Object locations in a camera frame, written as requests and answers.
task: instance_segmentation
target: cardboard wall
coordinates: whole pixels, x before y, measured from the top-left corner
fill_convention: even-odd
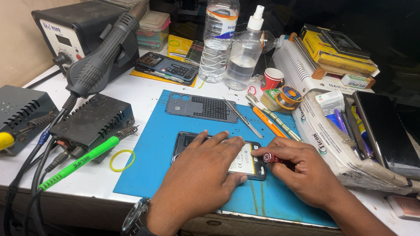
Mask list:
[[[23,86],[53,66],[52,55],[31,11],[81,0],[1,0],[0,87]]]

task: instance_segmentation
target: human hand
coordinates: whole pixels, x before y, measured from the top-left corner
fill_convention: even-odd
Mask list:
[[[262,156],[265,152],[296,164],[294,172],[280,163],[267,163],[267,166],[298,198],[310,206],[326,210],[343,194],[351,194],[310,144],[276,137],[267,147],[254,150],[252,154]]]
[[[153,195],[147,214],[147,228],[158,236],[173,236],[190,219],[211,213],[226,204],[244,173],[228,169],[245,145],[242,137],[220,132],[203,143],[207,130],[199,133],[177,157]]]

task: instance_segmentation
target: red paper cup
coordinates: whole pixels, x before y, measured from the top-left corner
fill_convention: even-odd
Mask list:
[[[264,72],[264,78],[261,83],[261,90],[274,89],[280,81],[283,79],[284,75],[281,71],[274,68],[267,68]]]

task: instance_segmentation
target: fingernail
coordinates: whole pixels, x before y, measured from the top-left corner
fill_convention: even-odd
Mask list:
[[[248,176],[241,177],[241,184],[245,183],[248,180]]]

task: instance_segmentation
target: wristwatch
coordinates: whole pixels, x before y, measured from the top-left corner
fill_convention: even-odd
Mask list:
[[[131,209],[123,223],[121,236],[156,236],[147,228],[146,214],[149,211],[150,198],[140,199]]]

